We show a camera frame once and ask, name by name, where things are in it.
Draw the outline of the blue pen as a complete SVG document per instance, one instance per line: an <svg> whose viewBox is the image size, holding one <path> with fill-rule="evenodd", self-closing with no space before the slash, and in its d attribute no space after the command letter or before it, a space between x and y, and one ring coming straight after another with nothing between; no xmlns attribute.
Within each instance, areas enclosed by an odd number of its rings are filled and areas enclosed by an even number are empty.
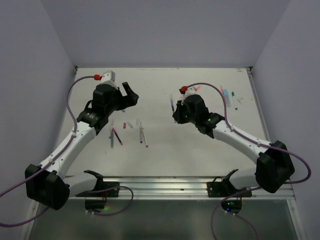
<svg viewBox="0 0 320 240"><path fill-rule="evenodd" d="M170 99L170 105L171 105L172 113L174 113L175 112L175 107L174 107L174 102L173 102L173 96L172 96L171 93L169 94L169 99Z"/></svg>

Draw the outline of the white blue-tipped marker pen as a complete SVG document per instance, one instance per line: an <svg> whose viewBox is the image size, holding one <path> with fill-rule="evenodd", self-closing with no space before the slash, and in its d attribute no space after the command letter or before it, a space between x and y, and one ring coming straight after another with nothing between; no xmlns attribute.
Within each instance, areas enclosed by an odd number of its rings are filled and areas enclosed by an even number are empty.
<svg viewBox="0 0 320 240"><path fill-rule="evenodd" d="M143 127L141 121L139 122L139 142L143 143Z"/></svg>

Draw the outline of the red pen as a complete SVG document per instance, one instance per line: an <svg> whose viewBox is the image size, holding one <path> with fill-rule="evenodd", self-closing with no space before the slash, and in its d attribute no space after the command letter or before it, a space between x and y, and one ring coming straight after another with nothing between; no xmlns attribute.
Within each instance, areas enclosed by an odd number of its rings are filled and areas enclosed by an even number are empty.
<svg viewBox="0 0 320 240"><path fill-rule="evenodd" d="M123 146L123 142L122 142L122 140L120 139L117 131L116 131L114 128L112 128L112 131L113 131L115 137L117 138L118 142L120 143L120 145Z"/></svg>

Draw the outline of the purple highlighter pen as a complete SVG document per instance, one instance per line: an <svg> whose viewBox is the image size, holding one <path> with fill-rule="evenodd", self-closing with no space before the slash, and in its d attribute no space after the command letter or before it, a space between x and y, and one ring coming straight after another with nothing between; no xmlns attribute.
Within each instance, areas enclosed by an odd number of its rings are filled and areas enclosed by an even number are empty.
<svg viewBox="0 0 320 240"><path fill-rule="evenodd" d="M112 131L112 135L111 135L111 139L110 139L110 148L113 149L114 148L114 133Z"/></svg>

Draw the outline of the grey marker pen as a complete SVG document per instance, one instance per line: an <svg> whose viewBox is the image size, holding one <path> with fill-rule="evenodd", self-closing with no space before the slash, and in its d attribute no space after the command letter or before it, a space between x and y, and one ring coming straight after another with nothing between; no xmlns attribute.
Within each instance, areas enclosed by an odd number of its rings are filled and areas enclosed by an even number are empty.
<svg viewBox="0 0 320 240"><path fill-rule="evenodd" d="M109 139L112 138L112 123L110 122L109 123L109 136L108 136Z"/></svg>

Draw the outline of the green capped marker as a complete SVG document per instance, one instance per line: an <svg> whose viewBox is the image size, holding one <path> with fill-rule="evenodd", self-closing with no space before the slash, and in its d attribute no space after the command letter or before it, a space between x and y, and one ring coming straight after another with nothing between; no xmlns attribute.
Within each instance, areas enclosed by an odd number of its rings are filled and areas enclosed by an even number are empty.
<svg viewBox="0 0 320 240"><path fill-rule="evenodd" d="M238 105L237 105L237 100L236 100L236 96L235 96L234 91L231 92L231 96L232 96L232 101L233 101L234 109L237 111L237 110L238 110Z"/></svg>

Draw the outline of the pink capped marker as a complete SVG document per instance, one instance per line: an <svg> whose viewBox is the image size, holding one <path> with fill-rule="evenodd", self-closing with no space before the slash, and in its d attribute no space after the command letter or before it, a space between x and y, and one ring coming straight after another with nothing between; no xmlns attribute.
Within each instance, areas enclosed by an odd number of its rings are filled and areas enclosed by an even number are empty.
<svg viewBox="0 0 320 240"><path fill-rule="evenodd" d="M148 142L147 142L147 139L146 139L144 127L142 127L142 138L143 138L143 142L144 142L145 147L148 148L149 145L148 145Z"/></svg>

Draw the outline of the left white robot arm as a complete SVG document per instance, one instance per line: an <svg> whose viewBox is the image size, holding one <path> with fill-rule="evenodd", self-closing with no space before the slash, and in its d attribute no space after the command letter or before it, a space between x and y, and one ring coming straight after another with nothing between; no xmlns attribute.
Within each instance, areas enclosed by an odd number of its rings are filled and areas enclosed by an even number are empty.
<svg viewBox="0 0 320 240"><path fill-rule="evenodd" d="M99 196L103 193L103 176L92 170L67 177L66 174L78 155L108 124L110 115L138 103L139 96L127 82L122 86L126 92L110 81L95 87L93 96L76 119L75 127L63 142L39 165L30 164L25 172L28 198L53 210L61 209L70 197L82 193Z"/></svg>

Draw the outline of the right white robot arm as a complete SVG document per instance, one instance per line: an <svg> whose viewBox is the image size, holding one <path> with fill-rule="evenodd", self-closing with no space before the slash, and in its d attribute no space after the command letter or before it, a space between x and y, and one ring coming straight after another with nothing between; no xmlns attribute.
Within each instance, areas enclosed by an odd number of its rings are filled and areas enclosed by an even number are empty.
<svg viewBox="0 0 320 240"><path fill-rule="evenodd" d="M228 125L224 116L210 112L203 98L198 94L178 100L173 118L178 124L194 124L198 131L233 147L253 163L249 169L234 169L219 182L212 182L212 188L221 196L235 196L251 187L261 187L275 193L295 172L287 147L281 141L274 143L256 139L233 125Z"/></svg>

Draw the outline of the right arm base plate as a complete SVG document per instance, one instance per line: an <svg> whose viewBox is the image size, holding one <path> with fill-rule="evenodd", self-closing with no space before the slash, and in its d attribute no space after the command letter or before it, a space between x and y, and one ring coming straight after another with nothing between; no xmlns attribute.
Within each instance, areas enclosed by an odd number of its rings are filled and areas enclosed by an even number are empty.
<svg viewBox="0 0 320 240"><path fill-rule="evenodd" d="M225 198L241 191L246 191L245 188L236 189L231 183L222 181L207 182L206 190L209 198Z"/></svg>

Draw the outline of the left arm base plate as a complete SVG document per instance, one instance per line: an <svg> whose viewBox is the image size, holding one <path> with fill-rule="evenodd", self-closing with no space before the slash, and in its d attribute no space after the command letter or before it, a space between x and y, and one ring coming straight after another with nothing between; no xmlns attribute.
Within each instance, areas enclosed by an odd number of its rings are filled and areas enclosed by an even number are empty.
<svg viewBox="0 0 320 240"><path fill-rule="evenodd" d="M102 191L99 193L93 192L82 192L78 194L78 197L96 197L96 198L117 198L119 196L119 186L120 183L118 181L103 181L101 186L93 191Z"/></svg>

